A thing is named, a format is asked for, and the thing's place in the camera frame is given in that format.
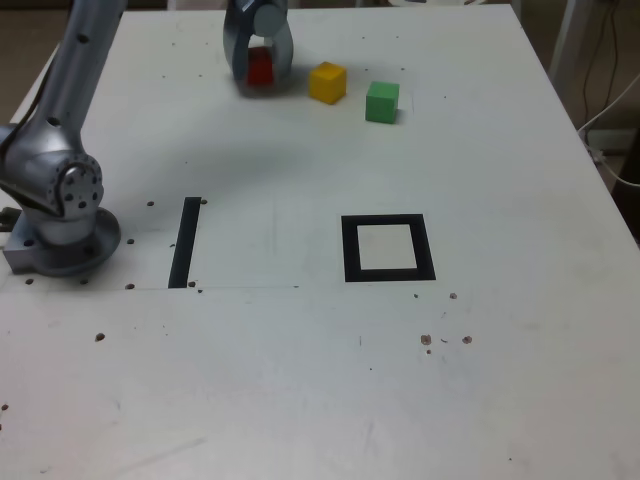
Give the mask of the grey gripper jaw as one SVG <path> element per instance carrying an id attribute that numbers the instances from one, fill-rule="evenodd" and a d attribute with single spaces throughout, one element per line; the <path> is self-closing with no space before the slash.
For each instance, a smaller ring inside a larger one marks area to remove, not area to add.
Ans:
<path id="1" fill-rule="evenodd" d="M 254 34 L 270 49 L 276 82 L 289 76 L 293 60 L 293 38 L 287 15 L 287 1 L 260 1 L 253 17 Z"/>
<path id="2" fill-rule="evenodd" d="M 223 47 L 236 82 L 244 82 L 248 74 L 249 41 L 254 34 L 254 15 L 257 8 L 258 2 L 254 0 L 230 0 L 227 3 Z"/>

